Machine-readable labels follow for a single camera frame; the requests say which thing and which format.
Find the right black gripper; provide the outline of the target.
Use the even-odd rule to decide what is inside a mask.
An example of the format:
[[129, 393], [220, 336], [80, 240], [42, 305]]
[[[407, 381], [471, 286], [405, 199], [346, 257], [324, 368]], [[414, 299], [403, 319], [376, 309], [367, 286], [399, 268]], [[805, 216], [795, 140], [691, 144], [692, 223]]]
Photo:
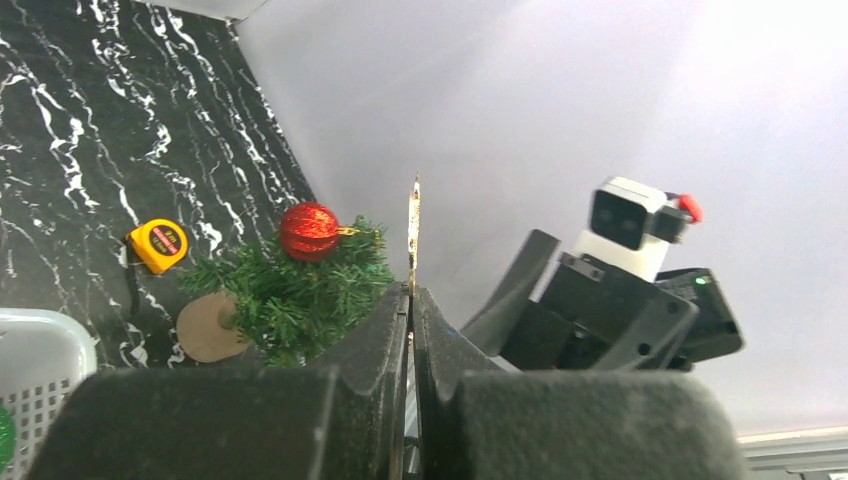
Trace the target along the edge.
[[569, 253], [541, 297], [528, 302], [560, 243], [531, 230], [461, 333], [488, 357], [501, 355], [524, 371], [667, 369], [698, 306], [621, 268]]

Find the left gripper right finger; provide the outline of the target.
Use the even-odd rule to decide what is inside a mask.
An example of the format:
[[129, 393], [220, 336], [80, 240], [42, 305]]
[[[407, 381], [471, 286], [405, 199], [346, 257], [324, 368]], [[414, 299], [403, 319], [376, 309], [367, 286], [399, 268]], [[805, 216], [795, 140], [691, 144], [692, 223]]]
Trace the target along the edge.
[[417, 288], [411, 311], [426, 479], [741, 479], [714, 395], [667, 371], [501, 369]]

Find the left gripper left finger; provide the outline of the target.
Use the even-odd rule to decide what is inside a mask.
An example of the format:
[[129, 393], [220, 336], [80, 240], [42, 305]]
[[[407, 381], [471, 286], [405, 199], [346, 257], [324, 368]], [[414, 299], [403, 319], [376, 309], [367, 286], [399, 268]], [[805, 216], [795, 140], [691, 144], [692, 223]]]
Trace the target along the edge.
[[309, 365], [123, 369], [67, 398], [31, 479], [399, 479], [409, 290]]

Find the gold merry christmas sign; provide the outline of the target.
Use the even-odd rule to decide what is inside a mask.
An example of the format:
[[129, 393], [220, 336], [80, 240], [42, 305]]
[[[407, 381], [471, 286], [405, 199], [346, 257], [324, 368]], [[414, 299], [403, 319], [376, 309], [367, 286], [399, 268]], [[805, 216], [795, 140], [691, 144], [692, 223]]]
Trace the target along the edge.
[[418, 244], [420, 235], [420, 204], [421, 190], [419, 174], [416, 174], [413, 186], [409, 193], [408, 199], [408, 233], [407, 233], [407, 251], [408, 251], [408, 286], [409, 294], [414, 296], [416, 289], [417, 265], [418, 265]]

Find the small green christmas tree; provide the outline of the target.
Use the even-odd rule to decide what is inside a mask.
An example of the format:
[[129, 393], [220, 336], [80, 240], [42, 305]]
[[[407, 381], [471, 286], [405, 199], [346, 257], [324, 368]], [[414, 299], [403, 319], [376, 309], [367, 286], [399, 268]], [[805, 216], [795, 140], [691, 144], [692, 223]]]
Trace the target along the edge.
[[233, 300], [229, 330], [268, 365], [303, 366], [365, 321], [395, 281], [384, 228], [364, 216], [352, 228], [326, 259], [296, 260], [268, 238], [197, 260], [180, 286]]

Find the red glitter ornament ball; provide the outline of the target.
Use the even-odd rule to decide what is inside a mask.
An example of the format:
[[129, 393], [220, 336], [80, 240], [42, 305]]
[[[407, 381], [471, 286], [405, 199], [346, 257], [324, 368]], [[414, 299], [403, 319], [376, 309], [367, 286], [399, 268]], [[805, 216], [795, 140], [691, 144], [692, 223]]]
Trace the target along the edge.
[[289, 207], [281, 218], [279, 243], [291, 258], [302, 262], [319, 262], [335, 252], [343, 237], [359, 230], [342, 226], [328, 207], [306, 201]]

